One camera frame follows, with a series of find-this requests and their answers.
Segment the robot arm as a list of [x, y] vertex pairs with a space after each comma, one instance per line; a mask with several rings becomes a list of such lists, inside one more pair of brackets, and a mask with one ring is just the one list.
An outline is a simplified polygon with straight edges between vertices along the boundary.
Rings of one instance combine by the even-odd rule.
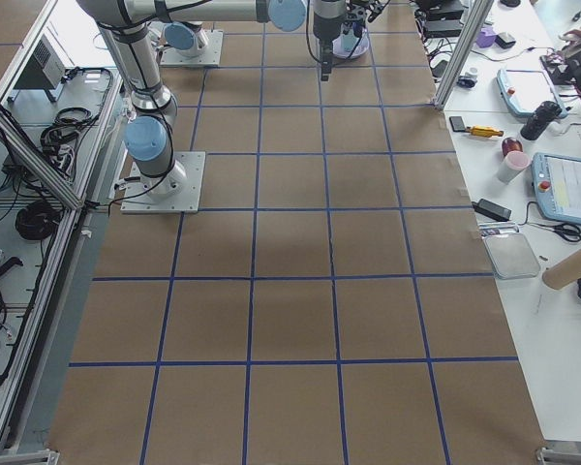
[[140, 196], [156, 206], [184, 191], [198, 192], [201, 179], [186, 170], [173, 147], [177, 102], [162, 80], [149, 23], [195, 31], [203, 21], [271, 22], [285, 32], [311, 24], [321, 77], [328, 79], [334, 42], [350, 12], [346, 1], [81, 1], [79, 6], [108, 34], [110, 54], [130, 85], [137, 117], [128, 124], [124, 142], [139, 170]]
[[[366, 24], [383, 12], [383, 1], [266, 1], [265, 17], [278, 29], [291, 32], [313, 17], [313, 34], [319, 41], [315, 60], [349, 60], [363, 54], [369, 45]], [[208, 37], [197, 21], [167, 20], [163, 29], [167, 45], [187, 57], [203, 54]]]

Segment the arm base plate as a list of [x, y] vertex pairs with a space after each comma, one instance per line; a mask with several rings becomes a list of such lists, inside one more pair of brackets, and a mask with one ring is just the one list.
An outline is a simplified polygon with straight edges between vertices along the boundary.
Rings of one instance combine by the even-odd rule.
[[220, 64], [224, 33], [222, 30], [184, 28], [168, 25], [163, 32], [160, 65], [167, 68], [217, 67]]
[[174, 153], [174, 167], [157, 185], [157, 180], [142, 176], [132, 162], [130, 176], [139, 177], [125, 190], [121, 202], [125, 214], [197, 213], [206, 154], [202, 151]]

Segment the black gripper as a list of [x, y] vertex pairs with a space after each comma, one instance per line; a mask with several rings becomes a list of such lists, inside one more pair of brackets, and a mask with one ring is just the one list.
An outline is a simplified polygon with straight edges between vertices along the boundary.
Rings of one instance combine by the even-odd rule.
[[363, 36], [363, 18], [360, 16], [367, 15], [367, 22], [372, 23], [389, 5], [389, 0], [350, 0], [348, 12], [350, 16], [358, 16], [352, 22], [353, 34], [356, 38]]
[[321, 81], [329, 81], [333, 68], [333, 41], [340, 36], [346, 20], [345, 0], [314, 0], [313, 33], [319, 39]]

